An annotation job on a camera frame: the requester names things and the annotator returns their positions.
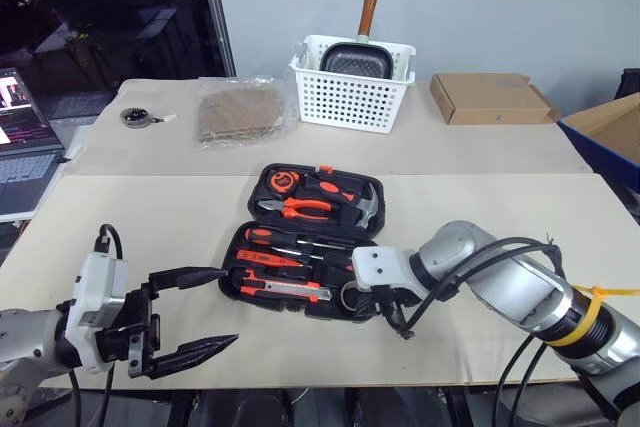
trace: brown cardboard box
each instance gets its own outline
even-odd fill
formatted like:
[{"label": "brown cardboard box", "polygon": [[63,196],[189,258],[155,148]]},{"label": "brown cardboard box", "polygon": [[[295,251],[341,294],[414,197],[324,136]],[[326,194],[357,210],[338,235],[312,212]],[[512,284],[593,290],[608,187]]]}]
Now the brown cardboard box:
[{"label": "brown cardboard box", "polygon": [[436,74],[431,93],[448,124],[541,124],[560,117],[520,74]]},{"label": "brown cardboard box", "polygon": [[640,193],[640,94],[583,110],[559,125],[596,172]]}]

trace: table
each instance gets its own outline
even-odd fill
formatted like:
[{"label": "table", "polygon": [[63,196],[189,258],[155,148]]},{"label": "table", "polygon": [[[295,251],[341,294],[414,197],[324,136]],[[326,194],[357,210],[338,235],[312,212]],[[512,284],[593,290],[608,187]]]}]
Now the table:
[{"label": "table", "polygon": [[[548,234],[561,246],[572,282],[640,284],[640,271],[630,268],[640,258],[640,229],[595,174],[379,178],[387,201],[386,225],[376,237],[380,245],[416,249],[445,222],[466,219],[497,237]],[[70,298],[103,222],[113,223],[123,238],[130,288],[151,271],[220,265],[234,231],[250,220],[246,199],[255,182],[253,176],[65,175],[0,269],[0,310],[46,309]],[[610,302],[640,322],[636,299]],[[215,284],[163,291],[156,311],[164,353],[203,336],[237,332],[240,338],[202,366],[153,382],[129,379],[119,363],[115,388],[494,383],[524,338],[466,288],[434,304],[410,341],[381,318],[356,325],[270,312],[226,298]],[[523,369],[518,365],[511,379]],[[78,375],[83,388],[104,385],[103,376]],[[534,378],[573,374],[548,353]],[[61,377],[47,385],[66,382]]]},{"label": "table", "polygon": [[[330,164],[369,175],[591,172],[555,124],[445,124],[426,82],[407,90],[389,135],[300,122],[292,131],[254,145],[200,150],[195,132],[203,82],[221,80],[126,81],[68,172],[256,175],[272,162]],[[119,114],[130,107],[178,118],[128,129]]]}]

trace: dark window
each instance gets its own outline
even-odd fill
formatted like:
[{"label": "dark window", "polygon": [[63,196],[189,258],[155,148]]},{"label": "dark window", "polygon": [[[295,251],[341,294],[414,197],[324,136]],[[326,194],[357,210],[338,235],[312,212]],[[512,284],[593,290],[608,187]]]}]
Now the dark window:
[{"label": "dark window", "polygon": [[0,68],[49,118],[96,115],[129,78],[224,76],[207,0],[0,0]]}]

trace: pan handle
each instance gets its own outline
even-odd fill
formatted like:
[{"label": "pan handle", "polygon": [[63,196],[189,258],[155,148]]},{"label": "pan handle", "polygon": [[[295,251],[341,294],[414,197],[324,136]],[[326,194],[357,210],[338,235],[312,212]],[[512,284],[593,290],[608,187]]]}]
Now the pan handle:
[{"label": "pan handle", "polygon": [[371,23],[373,22],[373,12],[376,10],[378,0],[364,0],[362,5],[362,17],[360,17],[360,27],[358,28],[358,42],[368,42],[369,32],[371,31]]}]

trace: pliers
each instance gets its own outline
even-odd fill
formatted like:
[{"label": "pliers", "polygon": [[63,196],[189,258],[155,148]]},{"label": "pliers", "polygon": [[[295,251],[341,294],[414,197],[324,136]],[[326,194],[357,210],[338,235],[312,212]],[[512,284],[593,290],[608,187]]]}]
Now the pliers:
[{"label": "pliers", "polygon": [[267,210],[279,210],[285,219],[329,220],[326,216],[308,215],[298,212],[297,209],[316,209],[331,212],[333,206],[329,202],[315,199],[294,199],[289,197],[284,202],[281,200],[261,200],[258,206]]}]

